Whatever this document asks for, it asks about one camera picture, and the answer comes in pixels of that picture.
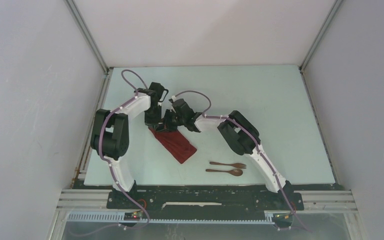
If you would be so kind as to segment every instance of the fork handle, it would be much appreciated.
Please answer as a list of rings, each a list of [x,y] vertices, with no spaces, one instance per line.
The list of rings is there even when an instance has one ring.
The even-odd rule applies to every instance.
[[[220,162],[215,162],[215,161],[210,161],[209,164],[211,164],[211,165],[222,165],[222,166],[232,166],[232,164],[220,163]]]
[[[205,169],[206,172],[210,173],[228,173],[229,171],[215,170],[215,169]]]

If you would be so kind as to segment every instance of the red cloth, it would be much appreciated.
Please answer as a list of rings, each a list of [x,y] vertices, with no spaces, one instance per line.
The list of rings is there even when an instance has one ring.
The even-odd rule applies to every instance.
[[[170,132],[157,132],[152,128],[149,130],[180,164],[188,160],[197,151],[178,130]]]

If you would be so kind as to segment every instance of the gray wall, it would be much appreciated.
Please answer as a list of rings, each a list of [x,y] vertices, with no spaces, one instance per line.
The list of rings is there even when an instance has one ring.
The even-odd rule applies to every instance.
[[[0,0],[0,240],[40,240],[103,71],[63,0]]]
[[[384,1],[345,1],[305,76],[339,179],[384,239]]]

